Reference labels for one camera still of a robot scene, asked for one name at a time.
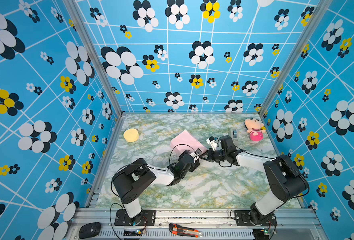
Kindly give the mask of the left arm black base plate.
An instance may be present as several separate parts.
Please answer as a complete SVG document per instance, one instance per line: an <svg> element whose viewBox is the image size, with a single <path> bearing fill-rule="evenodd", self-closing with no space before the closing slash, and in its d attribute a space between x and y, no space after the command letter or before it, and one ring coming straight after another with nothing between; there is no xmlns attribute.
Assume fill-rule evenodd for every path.
<svg viewBox="0 0 354 240"><path fill-rule="evenodd" d="M120 209L116 212L115 226L154 226L155 210L142 210L138 215L130 218L127 211Z"/></svg>

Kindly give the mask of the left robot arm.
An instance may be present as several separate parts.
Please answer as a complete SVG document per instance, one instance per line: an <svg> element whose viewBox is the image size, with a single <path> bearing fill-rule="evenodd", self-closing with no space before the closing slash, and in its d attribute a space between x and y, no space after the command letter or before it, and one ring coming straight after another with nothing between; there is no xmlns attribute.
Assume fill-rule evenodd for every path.
<svg viewBox="0 0 354 240"><path fill-rule="evenodd" d="M129 219L136 221L143 216L139 197L149 186L170 187L178 184L187 173L200 166L201 153L199 149L192 153L184 151L176 163L171 163L166 168L148 165L140 158L117 171L111 181L112 192L120 198Z"/></svg>

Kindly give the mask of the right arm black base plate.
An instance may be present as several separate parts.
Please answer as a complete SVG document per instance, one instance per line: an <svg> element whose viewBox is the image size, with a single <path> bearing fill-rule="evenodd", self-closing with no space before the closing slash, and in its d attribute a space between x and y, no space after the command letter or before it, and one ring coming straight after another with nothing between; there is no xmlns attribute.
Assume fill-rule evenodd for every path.
<svg viewBox="0 0 354 240"><path fill-rule="evenodd" d="M231 210L230 217L236 221L238 227L276 227L277 218L274 213L264 216L262 220L253 223L252 216L248 210Z"/></svg>

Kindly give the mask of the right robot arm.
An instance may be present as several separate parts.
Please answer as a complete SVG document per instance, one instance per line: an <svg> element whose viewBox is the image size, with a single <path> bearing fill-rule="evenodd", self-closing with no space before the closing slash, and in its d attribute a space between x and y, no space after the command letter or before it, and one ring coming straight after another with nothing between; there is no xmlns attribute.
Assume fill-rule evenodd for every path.
<svg viewBox="0 0 354 240"><path fill-rule="evenodd" d="M309 190L309 184L287 155L275 158L259 156L237 147L230 136L209 137L211 146L200 158L208 162L228 162L231 166L245 167L266 175L270 190L251 205L249 213L253 225L262 225L274 211L300 193Z"/></svg>

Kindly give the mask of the purple wrapping paper sheet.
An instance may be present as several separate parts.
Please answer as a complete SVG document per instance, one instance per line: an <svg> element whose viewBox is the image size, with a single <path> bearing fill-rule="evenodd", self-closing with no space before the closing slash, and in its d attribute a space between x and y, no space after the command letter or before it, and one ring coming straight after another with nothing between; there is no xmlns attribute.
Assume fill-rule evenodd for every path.
<svg viewBox="0 0 354 240"><path fill-rule="evenodd" d="M191 133L184 130L179 135L171 140L170 147L172 148L172 154L180 156L184 151L188 151L193 155L197 149L202 151L202 154L208 149L201 144Z"/></svg>

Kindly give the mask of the small grey white device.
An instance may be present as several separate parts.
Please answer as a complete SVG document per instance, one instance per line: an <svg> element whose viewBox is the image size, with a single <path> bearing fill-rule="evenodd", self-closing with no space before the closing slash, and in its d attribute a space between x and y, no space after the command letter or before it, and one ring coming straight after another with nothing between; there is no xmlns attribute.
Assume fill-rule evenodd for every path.
<svg viewBox="0 0 354 240"><path fill-rule="evenodd" d="M234 128L232 128L231 130L230 130L230 136L231 136L231 138L233 139L233 141L238 141L240 138L239 138L239 132L238 132L238 130L237 129L234 129Z"/></svg>

